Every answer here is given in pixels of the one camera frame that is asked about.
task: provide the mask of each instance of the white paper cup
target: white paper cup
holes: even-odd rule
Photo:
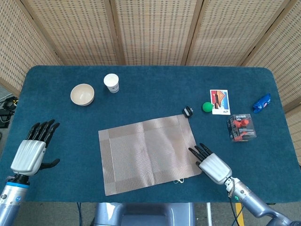
[[[119,90],[119,78],[116,74],[107,74],[103,79],[104,84],[111,93],[117,93]]]

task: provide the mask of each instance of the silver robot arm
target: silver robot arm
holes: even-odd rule
[[[195,146],[197,152],[189,150],[199,159],[197,166],[216,184],[226,185],[228,196],[235,197],[241,202],[256,218],[269,216],[272,220],[267,226],[301,226],[301,221],[292,221],[282,213],[277,212],[258,196],[256,196],[244,183],[238,178],[232,177],[231,168],[221,160],[216,154],[212,153],[204,144]]]
[[[55,129],[60,125],[54,120],[36,123],[29,131],[17,150],[11,169],[15,173],[7,178],[6,185],[0,196],[0,226],[11,226],[17,217],[20,205],[29,188],[29,176],[39,170],[56,166],[59,159],[52,163],[42,163],[46,148]]]

